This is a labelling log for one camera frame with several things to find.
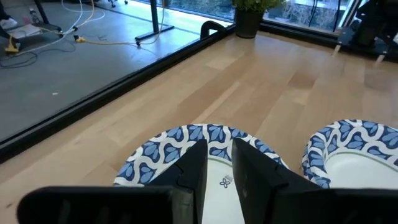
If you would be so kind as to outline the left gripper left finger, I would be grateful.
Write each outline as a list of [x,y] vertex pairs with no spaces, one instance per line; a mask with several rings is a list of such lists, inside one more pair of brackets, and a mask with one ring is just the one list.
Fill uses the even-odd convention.
[[48,186],[23,196],[19,224],[200,224],[208,148],[202,139],[143,187]]

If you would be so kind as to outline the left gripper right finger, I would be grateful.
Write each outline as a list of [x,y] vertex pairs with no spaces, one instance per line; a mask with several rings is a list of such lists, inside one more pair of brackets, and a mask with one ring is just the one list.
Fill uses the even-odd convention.
[[398,190],[323,189],[238,138],[231,158],[245,224],[398,224]]

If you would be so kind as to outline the blue patterned paper bowl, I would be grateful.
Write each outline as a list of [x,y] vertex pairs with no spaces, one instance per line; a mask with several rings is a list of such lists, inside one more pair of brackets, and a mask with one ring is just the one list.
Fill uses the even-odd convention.
[[114,184],[148,184],[197,141],[206,139],[208,173],[202,224],[244,224],[231,163],[234,138],[241,138],[278,164],[285,164],[268,145],[240,129],[221,124],[187,124],[166,130],[138,147],[120,168]]
[[310,137],[302,169],[324,189],[398,190],[398,129],[360,119],[335,121]]

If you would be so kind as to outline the small green potted plant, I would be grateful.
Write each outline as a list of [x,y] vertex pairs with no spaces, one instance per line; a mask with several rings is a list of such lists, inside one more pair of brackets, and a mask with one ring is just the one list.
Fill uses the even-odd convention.
[[232,0],[235,8],[235,33],[243,39],[255,38],[264,14],[285,0]]

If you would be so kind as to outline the black desk leg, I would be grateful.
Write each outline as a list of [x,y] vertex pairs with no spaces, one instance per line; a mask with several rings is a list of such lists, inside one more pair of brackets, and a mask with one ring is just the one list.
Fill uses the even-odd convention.
[[154,44],[159,38],[159,35],[161,33],[175,28],[174,26],[169,26],[164,24],[166,0],[161,0],[161,5],[162,5],[162,18],[161,21],[159,22],[158,12],[157,12],[157,0],[150,0],[152,32],[137,36],[135,38],[137,46]]
[[63,34],[62,28],[59,26],[53,25],[49,22],[47,15],[41,5],[40,0],[33,0],[33,1],[38,9],[38,12],[39,12],[41,18],[42,18],[41,22],[36,22],[36,23],[34,23],[34,25],[38,25],[39,28],[41,28],[42,30],[44,30],[46,32],[53,32],[54,34],[57,34],[59,37],[63,37],[64,34]]

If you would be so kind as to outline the person's shoe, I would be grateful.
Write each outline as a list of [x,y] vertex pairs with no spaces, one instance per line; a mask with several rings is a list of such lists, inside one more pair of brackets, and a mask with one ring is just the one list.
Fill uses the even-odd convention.
[[0,20],[0,26],[4,30],[12,29],[18,25],[17,21],[14,20],[13,18],[9,17],[8,19],[1,19]]

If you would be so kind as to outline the black curved frame bracket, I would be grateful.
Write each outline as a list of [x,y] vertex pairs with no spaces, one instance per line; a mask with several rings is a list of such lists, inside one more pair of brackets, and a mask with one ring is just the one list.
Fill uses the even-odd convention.
[[200,39],[205,39],[210,35],[210,31],[225,33],[226,27],[214,21],[206,21],[202,24],[200,29]]

